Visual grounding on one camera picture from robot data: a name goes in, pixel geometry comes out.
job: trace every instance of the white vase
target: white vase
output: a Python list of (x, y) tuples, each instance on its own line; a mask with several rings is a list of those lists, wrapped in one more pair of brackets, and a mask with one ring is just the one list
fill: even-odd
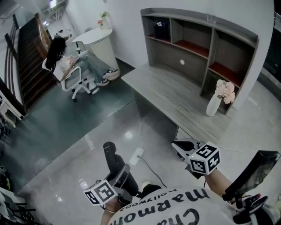
[(109, 22), (108, 22), (107, 18), (103, 17), (101, 19), (102, 19), (102, 24), (104, 26), (104, 29), (110, 29), (110, 25), (109, 25)]
[(207, 106), (206, 114), (208, 116), (213, 116), (220, 106), (221, 99), (218, 98), (216, 94), (214, 94)]

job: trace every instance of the person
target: person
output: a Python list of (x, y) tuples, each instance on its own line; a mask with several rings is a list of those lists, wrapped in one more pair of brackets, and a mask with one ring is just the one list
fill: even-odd
[[(205, 175), (205, 179), (211, 190), (202, 187), (161, 189), (146, 182), (142, 186), (145, 197), (140, 201), (123, 208), (117, 197), (106, 203), (101, 225), (234, 225), (237, 211), (222, 199), (231, 182), (217, 169)], [(271, 210), (277, 221), (280, 213)]]
[(119, 70), (111, 69), (108, 65), (98, 59), (93, 53), (84, 51), (78, 57), (65, 57), (66, 44), (62, 37), (56, 37), (51, 42), (48, 51), (46, 68), (49, 69), (59, 81), (65, 79), (71, 80), (79, 76), (79, 71), (76, 70), (70, 74), (71, 70), (79, 66), (81, 67), (81, 76), (85, 78), (83, 72), (90, 69), (94, 81), (97, 86), (106, 86), (110, 80), (115, 80), (119, 76)]

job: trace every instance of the glossy floor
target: glossy floor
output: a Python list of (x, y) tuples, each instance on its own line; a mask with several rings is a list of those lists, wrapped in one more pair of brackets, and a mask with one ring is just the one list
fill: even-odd
[[(118, 61), (121, 75), (133, 70)], [(121, 79), (100, 88), (95, 95), (77, 95), (55, 86), (31, 109), (27, 117), (12, 129), (5, 146), (4, 165), (19, 191), (40, 171), (94, 127), (133, 100), (130, 87)]]
[[(255, 155), (247, 148), (280, 151), (280, 111), (281, 103), (257, 82), (219, 141), (219, 145), (244, 150), (222, 149), (219, 169), (231, 181)], [(143, 158), (168, 187), (203, 186), (204, 178), (196, 180), (185, 170), (185, 163), (170, 149), (170, 143), (157, 129), (165, 124), (166, 118), (158, 112), (140, 120), (135, 102), (132, 102), (76, 142), (44, 170), (48, 172), (39, 174), (44, 179), (37, 176), (37, 186), (32, 189), (29, 203), (37, 209), (41, 222), (54, 225), (100, 223), (102, 209), (91, 206), (80, 184), (85, 181), (91, 185), (108, 174), (102, 148), (108, 141), (116, 144), (117, 153), (125, 162), (130, 160), (136, 148), (143, 148)], [(275, 204), (280, 194), (280, 171), (281, 161), (252, 193), (268, 195), (268, 203)], [(131, 166), (131, 173), (139, 186), (145, 180), (161, 185), (142, 161)]]

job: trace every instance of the white t-shirt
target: white t-shirt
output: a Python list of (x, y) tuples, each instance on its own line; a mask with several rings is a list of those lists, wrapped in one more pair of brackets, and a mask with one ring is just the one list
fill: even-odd
[(56, 76), (56, 78), (60, 81), (63, 77), (63, 72), (67, 70), (67, 68), (70, 66), (70, 60), (63, 56), (60, 61), (57, 61), (56, 68), (54, 69), (53, 74)]
[(109, 225), (235, 225), (236, 214), (233, 206), (208, 189), (160, 189), (123, 207)]

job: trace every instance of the seated woman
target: seated woman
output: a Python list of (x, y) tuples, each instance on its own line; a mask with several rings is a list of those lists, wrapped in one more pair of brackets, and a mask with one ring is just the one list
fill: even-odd
[(46, 60), (46, 68), (49, 69), (59, 81), (64, 79), (74, 79), (79, 76), (76, 70), (71, 75), (70, 71), (76, 66), (81, 67), (81, 76), (86, 69), (90, 69), (97, 86), (106, 86), (110, 80), (115, 80), (120, 73), (117, 69), (111, 69), (108, 65), (98, 59), (93, 53), (84, 51), (75, 58), (64, 56), (66, 49), (65, 40), (62, 37), (56, 37), (50, 45)]

